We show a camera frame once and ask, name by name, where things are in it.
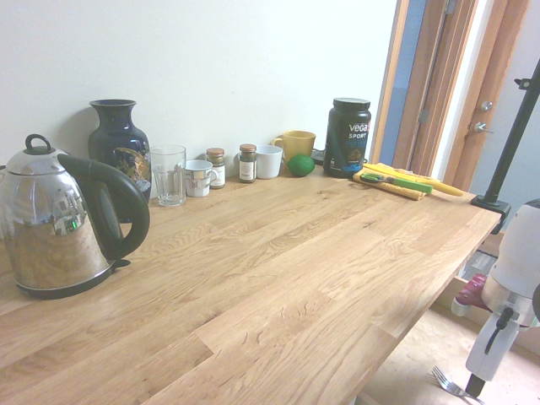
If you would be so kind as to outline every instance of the pink object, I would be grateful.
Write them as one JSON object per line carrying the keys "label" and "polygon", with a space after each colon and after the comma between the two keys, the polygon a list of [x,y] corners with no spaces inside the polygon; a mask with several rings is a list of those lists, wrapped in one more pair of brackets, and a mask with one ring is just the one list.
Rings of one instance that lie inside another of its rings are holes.
{"label": "pink object", "polygon": [[484,274],[475,274],[471,281],[469,281],[457,295],[456,301],[461,305],[474,305],[478,308],[491,312],[491,310],[482,301],[482,290],[487,279],[488,276]]}

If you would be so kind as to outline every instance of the vase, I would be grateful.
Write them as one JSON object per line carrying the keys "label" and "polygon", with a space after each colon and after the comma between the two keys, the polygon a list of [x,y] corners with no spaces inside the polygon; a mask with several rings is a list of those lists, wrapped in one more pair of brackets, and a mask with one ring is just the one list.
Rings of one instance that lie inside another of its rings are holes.
{"label": "vase", "polygon": [[[91,101],[100,118],[100,125],[89,136],[88,149],[91,159],[116,167],[138,186],[146,201],[152,188],[150,147],[146,134],[132,122],[132,100]],[[124,196],[109,190],[116,215],[120,222],[131,222]]]}

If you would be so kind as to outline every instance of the drinking glass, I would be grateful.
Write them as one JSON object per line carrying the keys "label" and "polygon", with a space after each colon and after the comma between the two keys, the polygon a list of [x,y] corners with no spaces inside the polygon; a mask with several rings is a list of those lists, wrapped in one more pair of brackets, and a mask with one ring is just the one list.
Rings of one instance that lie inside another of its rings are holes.
{"label": "drinking glass", "polygon": [[159,205],[182,205],[186,201],[186,148],[180,145],[154,146],[150,149],[150,154]]}

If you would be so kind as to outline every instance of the white mug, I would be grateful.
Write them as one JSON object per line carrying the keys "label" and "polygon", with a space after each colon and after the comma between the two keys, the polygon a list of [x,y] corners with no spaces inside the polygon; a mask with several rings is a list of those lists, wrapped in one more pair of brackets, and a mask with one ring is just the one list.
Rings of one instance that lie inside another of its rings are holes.
{"label": "white mug", "polygon": [[210,192],[210,183],[218,178],[218,172],[212,170],[212,162],[206,160],[188,160],[184,173],[186,194],[189,197],[207,196]]}
{"label": "white mug", "polygon": [[256,178],[273,179],[278,177],[281,166],[281,157],[284,150],[279,146],[256,146]]}

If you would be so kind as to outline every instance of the yellow mug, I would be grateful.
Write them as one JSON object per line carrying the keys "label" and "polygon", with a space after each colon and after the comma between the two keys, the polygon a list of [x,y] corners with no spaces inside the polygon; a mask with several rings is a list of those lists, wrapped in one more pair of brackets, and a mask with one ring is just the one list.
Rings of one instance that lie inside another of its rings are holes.
{"label": "yellow mug", "polygon": [[297,154],[306,154],[311,156],[313,144],[315,143],[315,134],[307,131],[287,131],[281,138],[275,138],[272,145],[283,149],[283,160],[285,164],[290,158]]}

